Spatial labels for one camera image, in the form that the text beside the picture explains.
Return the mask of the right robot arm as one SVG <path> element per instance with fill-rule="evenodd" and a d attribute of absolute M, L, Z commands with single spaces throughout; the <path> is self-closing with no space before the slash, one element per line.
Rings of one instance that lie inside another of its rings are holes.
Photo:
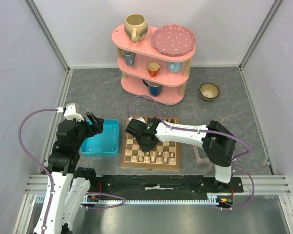
<path fill-rule="evenodd" d="M 208 125 L 182 125 L 158 118 L 147 122 L 141 118 L 130 118 L 126 133 L 136 138 L 143 152 L 154 149 L 159 142 L 189 144 L 204 150 L 207 158 L 215 165 L 215 189 L 225 192 L 231 187 L 231 162 L 235 151 L 235 137 L 219 122 Z"/>

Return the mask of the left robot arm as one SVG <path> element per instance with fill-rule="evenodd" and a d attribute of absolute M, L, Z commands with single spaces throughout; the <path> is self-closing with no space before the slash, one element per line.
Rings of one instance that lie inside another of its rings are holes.
<path fill-rule="evenodd" d="M 83 118 L 67 117 L 60 122 L 57 140 L 48 159 L 48 184 L 35 234 L 70 234 L 86 192 L 97 188 L 95 170 L 77 168 L 79 150 L 89 137 L 101 134 L 104 120 L 91 112 Z"/>

